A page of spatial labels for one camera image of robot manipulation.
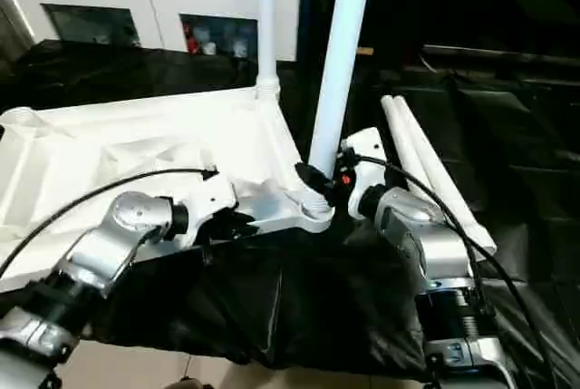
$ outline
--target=black cloth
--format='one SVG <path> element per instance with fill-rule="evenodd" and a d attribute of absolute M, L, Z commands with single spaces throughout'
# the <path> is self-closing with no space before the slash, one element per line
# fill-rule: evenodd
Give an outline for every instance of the black cloth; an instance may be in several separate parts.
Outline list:
<path fill-rule="evenodd" d="M 0 86 L 2 111 L 251 85 L 252 63 L 183 53 L 45 42 Z M 306 154 L 319 73 L 280 64 L 281 106 Z M 404 93 L 459 189 L 498 243 L 549 344 L 560 387 L 580 387 L 578 91 L 392 76 L 358 64 L 344 133 L 377 126 L 396 159 L 379 99 Z M 369 222 L 339 209 L 320 235 L 292 229 L 134 267 L 93 338 L 269 367 L 425 378 L 409 260 Z M 514 359 L 542 382 L 537 346 L 496 273 L 486 293 Z M 15 301 L 4 296 L 4 306 Z"/>

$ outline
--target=floor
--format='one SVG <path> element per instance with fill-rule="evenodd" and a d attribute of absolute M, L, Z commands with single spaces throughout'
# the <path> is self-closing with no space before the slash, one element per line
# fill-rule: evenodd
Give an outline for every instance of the floor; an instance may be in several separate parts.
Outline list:
<path fill-rule="evenodd" d="M 63 379 L 63 389 L 162 389 L 184 375 L 216 389 L 421 389 L 416 382 L 384 377 L 303 368 L 270 371 L 260 365 L 239 366 L 215 357 L 94 342 L 82 342 L 57 374 Z"/>

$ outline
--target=white plastic rod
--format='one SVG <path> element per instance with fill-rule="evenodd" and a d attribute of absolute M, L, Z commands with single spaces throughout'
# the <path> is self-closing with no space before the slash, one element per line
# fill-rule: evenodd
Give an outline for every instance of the white plastic rod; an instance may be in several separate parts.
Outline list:
<path fill-rule="evenodd" d="M 333 176 L 366 0 L 336 0 L 309 163 Z"/>
<path fill-rule="evenodd" d="M 276 74 L 276 0 L 259 0 L 258 14 L 258 97 L 278 94 Z"/>
<path fill-rule="evenodd" d="M 411 135 L 412 145 L 420 158 L 433 190 L 457 217 L 468 236 L 487 251 L 492 254 L 495 253 L 495 242 L 488 231 L 473 216 L 468 204 L 461 196 L 451 176 L 447 173 L 445 166 L 431 146 L 429 139 L 415 119 L 405 99 L 397 96 L 392 99 L 392 103 L 397 107 L 398 113 L 402 118 L 402 124 Z"/>
<path fill-rule="evenodd" d="M 395 148 L 397 149 L 402 167 L 419 179 L 423 184 L 431 188 L 429 178 L 427 177 L 425 169 L 423 169 L 421 159 L 414 149 L 411 134 L 407 130 L 408 128 L 405 126 L 403 118 L 400 115 L 392 96 L 384 96 L 381 99 L 381 105 L 385 115 L 387 116 L 389 130 L 391 131 L 391 136 L 395 143 Z M 419 187 L 411 182 L 407 183 L 409 184 L 409 190 L 411 190 L 413 194 L 430 201 L 430 197 L 420 190 Z"/>

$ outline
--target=white cabinet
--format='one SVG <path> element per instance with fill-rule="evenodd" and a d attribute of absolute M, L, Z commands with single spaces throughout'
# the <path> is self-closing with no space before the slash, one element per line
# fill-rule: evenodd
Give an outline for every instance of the white cabinet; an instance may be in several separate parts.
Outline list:
<path fill-rule="evenodd" d="M 257 0 L 15 0 L 34 40 L 253 57 Z M 276 0 L 276 56 L 295 59 L 299 0 Z"/>
<path fill-rule="evenodd" d="M 26 21 L 33 39 L 36 43 L 45 39 L 58 40 L 59 38 L 69 38 L 74 40 L 80 34 L 87 34 L 97 43 L 106 43 L 99 37 L 105 35 L 107 28 L 111 28 L 111 23 L 107 22 L 107 17 L 121 17 L 123 11 L 126 12 L 130 24 L 134 27 L 135 40 L 142 47 L 160 48 L 162 41 L 160 32 L 156 24 L 155 13 L 150 0 L 15 0 Z M 100 8 L 101 18 L 104 25 L 102 30 L 97 29 L 96 22 L 88 19 L 83 22 L 83 17 L 94 18 L 89 8 Z"/>
<path fill-rule="evenodd" d="M 229 27 L 235 29 L 233 34 L 244 37 L 242 45 L 249 47 L 250 56 L 255 56 L 257 44 L 257 0 L 151 0 L 157 16 L 163 47 L 171 51 L 187 51 L 188 39 L 185 31 L 193 32 L 195 24 L 199 29 L 210 30 L 218 38 L 212 41 L 224 41 Z M 281 61 L 293 61 L 296 52 L 298 29 L 298 0 L 276 0 L 275 26 L 276 58 Z M 248 24 L 236 24 L 234 19 L 253 20 Z M 232 52 L 230 49 L 220 49 L 222 53 Z"/>

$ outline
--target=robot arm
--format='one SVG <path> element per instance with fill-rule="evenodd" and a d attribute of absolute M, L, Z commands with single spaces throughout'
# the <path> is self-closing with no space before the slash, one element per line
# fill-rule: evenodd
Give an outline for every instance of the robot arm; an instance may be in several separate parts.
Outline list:
<path fill-rule="evenodd" d="M 237 204 L 222 175 L 200 183 L 185 204 L 139 192 L 117 197 L 102 223 L 85 232 L 29 297 L 0 320 L 0 389 L 55 389 L 53 372 L 78 345 L 140 248 L 176 235 L 195 240 L 214 214 Z"/>
<path fill-rule="evenodd" d="M 495 318 L 471 275 L 465 245 L 441 209 L 402 188 L 388 188 L 384 166 L 359 160 L 361 156 L 385 160 L 376 129 L 355 133 L 343 141 L 341 150 L 343 171 L 353 171 L 353 178 L 348 179 L 354 181 L 349 214 L 371 220 L 389 242 L 412 255 L 423 279 L 424 289 L 415 303 L 427 364 L 436 380 L 428 387 L 516 389 Z M 304 165 L 297 169 L 306 184 L 305 176 L 313 174 L 320 182 L 315 170 L 304 173 Z M 323 185 L 326 193 L 329 186 L 328 182 Z"/>

